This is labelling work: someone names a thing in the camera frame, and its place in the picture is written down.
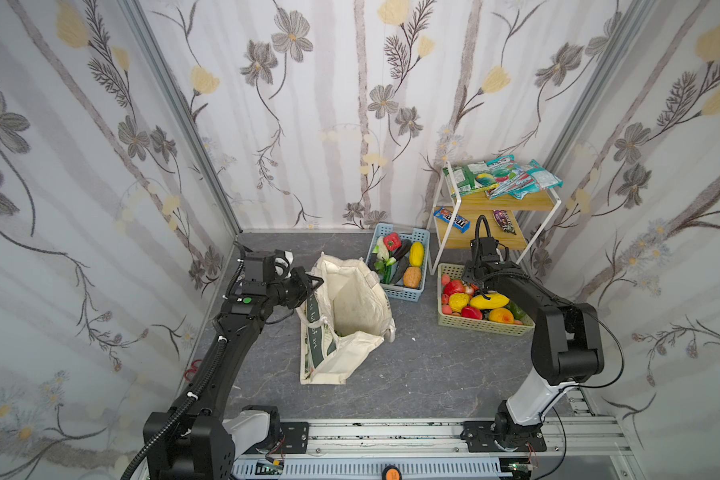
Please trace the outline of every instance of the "blue basket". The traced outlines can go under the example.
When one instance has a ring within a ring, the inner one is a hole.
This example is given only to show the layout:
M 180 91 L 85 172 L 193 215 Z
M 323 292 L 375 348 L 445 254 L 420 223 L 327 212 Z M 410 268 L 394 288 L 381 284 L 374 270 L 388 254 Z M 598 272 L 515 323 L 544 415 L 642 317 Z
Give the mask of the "blue basket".
M 376 242 L 380 236 L 390 235 L 396 231 L 392 224 L 378 224 L 376 230 L 373 233 L 373 241 L 371 246 L 368 248 L 368 255 L 365 257 L 367 260 L 371 257 L 373 247 L 376 246 Z M 412 234 L 401 234 L 399 231 L 397 234 L 400 236 L 400 240 L 410 240 L 411 242 L 421 242 L 424 245 L 424 262 L 422 263 L 422 284 L 418 288 L 408 288 L 400 285 L 386 285 L 380 283 L 384 292 L 387 293 L 389 298 L 399 298 L 407 300 L 409 302 L 418 302 L 418 298 L 424 291 L 424 282 L 427 279 L 427 261 L 429 260 L 429 232 L 422 230 L 421 228 L 414 228 Z

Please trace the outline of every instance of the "chocolate bar wrapper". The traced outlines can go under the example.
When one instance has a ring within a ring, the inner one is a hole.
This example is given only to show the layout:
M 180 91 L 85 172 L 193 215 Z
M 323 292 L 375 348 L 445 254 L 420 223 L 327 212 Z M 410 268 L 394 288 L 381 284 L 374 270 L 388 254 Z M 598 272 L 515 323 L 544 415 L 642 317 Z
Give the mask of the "chocolate bar wrapper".
M 512 235 L 517 235 L 512 226 L 512 220 L 509 219 L 509 215 L 506 210 L 494 210 L 494 220 L 501 227 L 501 229 Z
M 451 215 L 453 212 L 448 210 L 447 208 L 441 208 L 440 210 L 434 212 L 434 217 L 439 218 L 446 224 L 451 221 Z M 470 221 L 464 218 L 461 215 L 456 216 L 456 220 L 454 220 L 454 227 L 457 228 L 461 233 L 466 232 L 469 230 Z

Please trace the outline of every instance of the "red apple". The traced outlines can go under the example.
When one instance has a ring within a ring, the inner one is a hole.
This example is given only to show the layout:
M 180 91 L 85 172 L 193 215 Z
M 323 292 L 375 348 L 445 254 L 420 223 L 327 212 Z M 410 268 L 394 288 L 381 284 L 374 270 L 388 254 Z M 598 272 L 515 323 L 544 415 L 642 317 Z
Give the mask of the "red apple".
M 451 280 L 445 288 L 443 288 L 443 293 L 446 295 L 453 295 L 454 293 L 464 293 L 465 290 L 464 282 L 461 280 Z

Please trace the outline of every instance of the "fake vegetable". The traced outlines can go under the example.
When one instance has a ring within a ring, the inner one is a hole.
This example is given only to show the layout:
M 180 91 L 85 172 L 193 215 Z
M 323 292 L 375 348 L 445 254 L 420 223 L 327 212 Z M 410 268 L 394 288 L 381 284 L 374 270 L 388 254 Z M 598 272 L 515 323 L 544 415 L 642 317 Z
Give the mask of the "fake vegetable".
M 443 293 L 446 295 L 453 295 L 454 293 L 464 293 L 465 290 L 464 282 L 461 280 L 451 280 L 445 288 L 443 288 Z
M 512 316 L 512 312 L 509 312 L 505 308 L 497 308 L 490 311 L 488 314 L 488 319 L 491 322 L 498 322 L 498 323 L 513 323 L 514 324 L 514 317 Z
M 463 309 L 461 309 L 461 316 L 464 318 L 474 318 L 476 320 L 482 320 L 483 313 L 480 312 L 480 310 L 474 308 L 473 306 L 467 305 Z
M 518 307 L 518 304 L 515 302 L 509 302 L 507 306 L 505 307 L 509 312 L 512 312 L 512 315 L 516 320 L 519 320 L 523 318 L 526 313 L 523 312 L 523 309 Z
M 397 235 L 395 232 L 392 232 L 390 235 L 384 237 L 384 245 L 390 252 L 396 250 L 400 245 L 402 245 L 402 242 L 400 241 L 400 236 Z
M 472 300 L 469 301 L 471 306 L 480 310 L 497 309 L 507 305 L 508 303 L 509 299 L 506 296 L 496 292 L 479 293 L 473 296 Z
M 384 245 L 384 238 L 379 237 L 376 241 L 376 246 L 373 249 L 374 253 L 376 254 L 376 263 L 373 264 L 374 268 L 377 272 L 380 274 L 384 274 L 384 266 L 386 265 L 387 260 L 389 260 L 389 250 L 387 250 L 386 245 Z
M 389 281 L 389 283 L 394 285 L 395 283 L 399 282 L 400 279 L 403 278 L 403 274 L 405 273 L 405 269 L 408 268 L 408 265 L 410 265 L 408 263 L 408 258 L 405 256 L 403 258 L 401 258 L 400 261 L 398 262 L 398 269 L 396 272 L 394 272 L 394 275 L 392 276 L 392 279 Z
M 387 265 L 394 265 L 399 262 L 411 249 L 411 245 L 412 242 L 410 240 L 404 240 L 394 253 L 390 255 L 389 260 L 387 260 Z
M 411 253 L 408 255 L 408 260 L 412 266 L 422 266 L 424 263 L 424 245 L 422 245 L 422 242 L 416 242 L 411 246 Z
M 454 312 L 461 313 L 461 309 L 469 304 L 469 295 L 466 293 L 454 293 L 448 298 L 448 304 Z
M 418 284 L 422 282 L 422 269 L 418 266 L 410 266 L 403 274 L 403 285 L 408 288 L 418 288 Z

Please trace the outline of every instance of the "canvas bag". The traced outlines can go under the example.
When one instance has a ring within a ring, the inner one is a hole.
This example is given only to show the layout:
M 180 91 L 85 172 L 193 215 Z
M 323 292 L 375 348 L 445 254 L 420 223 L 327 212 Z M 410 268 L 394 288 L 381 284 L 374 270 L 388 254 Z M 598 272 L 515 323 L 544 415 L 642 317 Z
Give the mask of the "canvas bag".
M 362 260 L 321 254 L 310 274 L 324 283 L 296 309 L 302 325 L 300 381 L 344 385 L 371 351 L 394 341 L 389 300 Z

